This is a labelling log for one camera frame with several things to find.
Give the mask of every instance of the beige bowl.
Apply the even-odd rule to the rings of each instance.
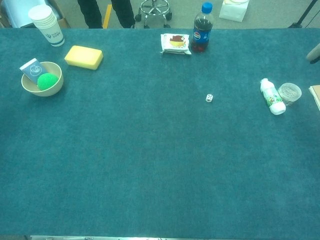
[[[59,92],[64,84],[64,76],[62,75],[61,68],[56,63],[51,61],[43,61],[41,64],[48,71],[48,73],[56,75],[58,77],[58,81],[52,87],[41,91],[38,86],[27,77],[27,75],[23,74],[21,78],[21,84],[22,87],[29,93],[40,97],[49,97]]]

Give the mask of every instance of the green label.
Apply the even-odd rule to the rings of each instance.
[[[270,107],[272,104],[281,103],[282,99],[275,88],[266,89],[263,92],[266,104]]]

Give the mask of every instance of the yellow sponge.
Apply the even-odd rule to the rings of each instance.
[[[101,50],[74,45],[64,60],[72,66],[96,70],[103,57],[104,55]]]

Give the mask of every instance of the bottle cap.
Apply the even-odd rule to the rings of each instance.
[[[272,104],[269,107],[271,113],[274,115],[280,115],[283,114],[286,111],[286,105],[281,101],[281,102],[276,102]]]
[[[213,8],[212,3],[207,1],[202,5],[201,12],[203,12],[204,14],[209,14],[211,13],[212,8]]]

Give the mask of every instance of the soda bottle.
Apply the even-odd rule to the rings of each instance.
[[[194,19],[193,37],[191,49],[195,52],[203,52],[209,43],[209,36],[213,27],[214,17],[211,14],[213,5],[211,2],[205,2]]]

